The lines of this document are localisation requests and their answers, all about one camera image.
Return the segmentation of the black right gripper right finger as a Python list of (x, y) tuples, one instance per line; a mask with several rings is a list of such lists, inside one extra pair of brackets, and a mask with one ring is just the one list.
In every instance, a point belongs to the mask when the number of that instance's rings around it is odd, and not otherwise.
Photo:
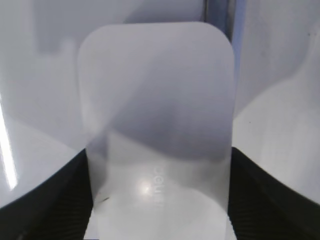
[(231, 151), (227, 214), (238, 240), (318, 240), (320, 206), (237, 148)]

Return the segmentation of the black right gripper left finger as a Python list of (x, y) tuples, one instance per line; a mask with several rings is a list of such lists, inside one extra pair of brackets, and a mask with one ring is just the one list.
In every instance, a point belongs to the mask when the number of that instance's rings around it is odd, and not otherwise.
[(92, 208), (88, 158), (82, 150), (48, 180), (0, 209), (0, 238), (82, 240)]

